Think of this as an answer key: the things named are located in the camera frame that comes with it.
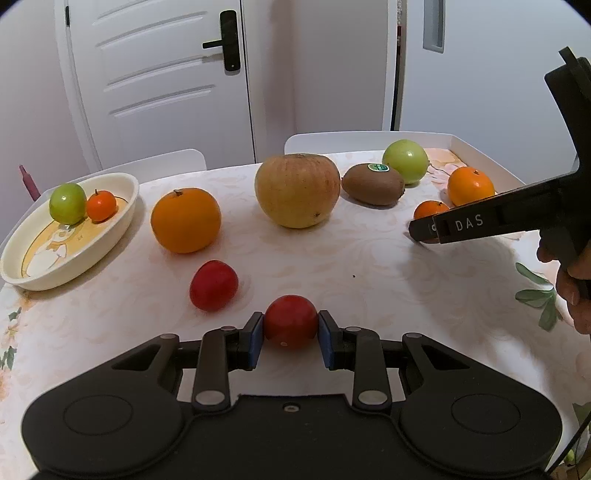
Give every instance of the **human hand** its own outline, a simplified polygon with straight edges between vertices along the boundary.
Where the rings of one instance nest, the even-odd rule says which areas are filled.
[[[537,257],[543,263],[556,260],[556,257],[544,247],[542,240],[540,240]],[[577,332],[591,333],[591,300],[581,298],[574,278],[591,280],[591,242],[587,244],[578,259],[568,269],[561,266],[556,275],[556,291],[566,300]]]

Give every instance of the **floral tablecloth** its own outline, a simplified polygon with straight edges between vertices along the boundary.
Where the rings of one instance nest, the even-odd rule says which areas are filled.
[[[380,151],[329,155],[341,172],[380,162]],[[554,279],[557,264],[535,259],[535,232],[447,245],[415,244],[408,221],[423,200],[445,199],[447,175],[461,163],[428,149],[428,174],[389,209],[362,206],[343,195],[331,218],[315,228],[273,224],[254,196],[257,166],[232,167],[145,183],[134,220],[117,246],[72,282],[27,293],[0,292],[0,478],[23,480],[35,467],[20,435],[22,415],[41,393],[164,332],[198,339],[222,325],[243,326],[277,297],[300,294],[327,309],[341,326],[361,325],[382,338],[421,332],[544,393],[564,423],[561,448],[578,427],[573,403],[591,400],[591,345],[574,331],[566,307],[551,331],[540,310],[515,300],[536,288],[520,262]],[[175,188],[201,187],[222,210],[222,231],[207,249],[173,255],[150,229],[156,201]],[[187,289],[207,260],[231,265],[240,278],[237,298],[205,314]],[[391,388],[404,398],[395,371]],[[188,400],[191,375],[179,397]],[[350,393],[352,373],[323,368],[317,345],[300,352],[264,347],[253,372],[230,374],[232,394]]]

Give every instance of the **bolt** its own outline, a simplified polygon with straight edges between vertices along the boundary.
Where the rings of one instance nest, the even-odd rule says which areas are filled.
[[[366,405],[381,405],[386,402],[388,396],[380,390],[365,390],[357,398]]]
[[[283,407],[283,410],[286,411],[287,413],[295,413],[297,411],[300,411],[300,408],[298,405],[290,403],[290,404],[286,405],[285,407]]]
[[[219,390],[204,390],[195,395],[195,401],[201,405],[219,405],[226,399],[226,396]]]

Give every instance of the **fridge handle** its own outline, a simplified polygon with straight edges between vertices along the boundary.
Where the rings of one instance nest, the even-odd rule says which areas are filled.
[[[423,48],[443,53],[445,39],[445,0],[424,0]]]

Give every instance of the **small orange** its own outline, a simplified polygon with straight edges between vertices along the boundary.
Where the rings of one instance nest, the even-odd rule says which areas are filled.
[[[438,202],[437,200],[427,200],[416,208],[413,219],[416,220],[418,218],[436,215],[441,212],[447,212],[448,210],[449,207],[443,202]]]
[[[95,190],[86,202],[86,214],[93,222],[104,222],[117,211],[115,195],[106,190]]]
[[[489,177],[472,167],[454,170],[447,181],[447,195],[459,207],[476,202],[495,194],[495,187]]]

